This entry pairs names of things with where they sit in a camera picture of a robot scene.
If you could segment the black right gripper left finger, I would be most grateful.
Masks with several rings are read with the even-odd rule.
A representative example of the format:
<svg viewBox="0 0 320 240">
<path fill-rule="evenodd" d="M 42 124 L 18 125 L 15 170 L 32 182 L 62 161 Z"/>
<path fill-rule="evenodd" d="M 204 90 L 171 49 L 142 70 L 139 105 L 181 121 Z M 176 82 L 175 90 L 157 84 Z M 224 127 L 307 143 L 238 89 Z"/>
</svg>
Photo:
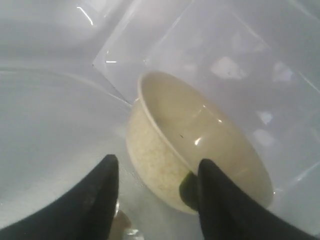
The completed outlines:
<svg viewBox="0 0 320 240">
<path fill-rule="evenodd" d="M 106 240 L 119 194 L 119 161 L 106 155 L 71 190 L 0 231 L 2 240 Z"/>
</svg>

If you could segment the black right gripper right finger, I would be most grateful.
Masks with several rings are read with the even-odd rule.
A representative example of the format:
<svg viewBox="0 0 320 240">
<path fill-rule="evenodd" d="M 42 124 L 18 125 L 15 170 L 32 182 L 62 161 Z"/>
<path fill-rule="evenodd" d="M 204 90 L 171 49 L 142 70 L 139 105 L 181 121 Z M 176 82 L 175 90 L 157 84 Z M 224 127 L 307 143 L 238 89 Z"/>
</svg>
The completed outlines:
<svg viewBox="0 0 320 240">
<path fill-rule="evenodd" d="M 259 205 L 210 159 L 198 167 L 198 213 L 206 240 L 315 240 Z"/>
</svg>

